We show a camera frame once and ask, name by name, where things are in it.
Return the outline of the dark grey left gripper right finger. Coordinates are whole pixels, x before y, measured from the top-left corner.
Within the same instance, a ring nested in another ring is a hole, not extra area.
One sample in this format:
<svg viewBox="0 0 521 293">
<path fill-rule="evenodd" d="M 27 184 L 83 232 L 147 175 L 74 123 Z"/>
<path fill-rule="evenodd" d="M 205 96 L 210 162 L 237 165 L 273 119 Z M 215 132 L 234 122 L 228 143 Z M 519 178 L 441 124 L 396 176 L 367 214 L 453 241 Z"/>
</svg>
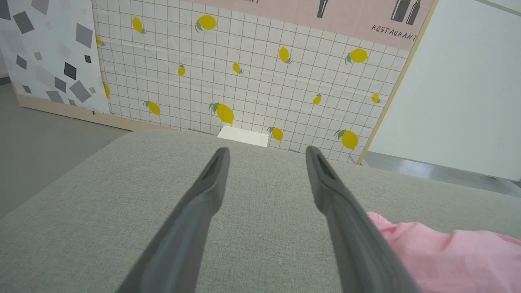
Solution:
<svg viewBox="0 0 521 293">
<path fill-rule="evenodd" d="M 419 293 L 400 258 L 352 192 L 314 146 L 306 166 L 318 210 L 327 219 L 344 293 Z"/>
</svg>

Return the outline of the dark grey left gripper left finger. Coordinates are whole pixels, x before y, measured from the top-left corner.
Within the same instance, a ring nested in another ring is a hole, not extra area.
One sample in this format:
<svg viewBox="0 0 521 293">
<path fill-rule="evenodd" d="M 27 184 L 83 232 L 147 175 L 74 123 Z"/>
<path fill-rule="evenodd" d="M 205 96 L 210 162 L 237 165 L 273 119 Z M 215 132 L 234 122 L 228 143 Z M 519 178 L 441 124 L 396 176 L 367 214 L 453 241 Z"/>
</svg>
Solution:
<svg viewBox="0 0 521 293">
<path fill-rule="evenodd" d="M 212 217 L 223 203 L 229 148 L 219 148 L 118 288 L 119 293 L 193 293 Z"/>
</svg>

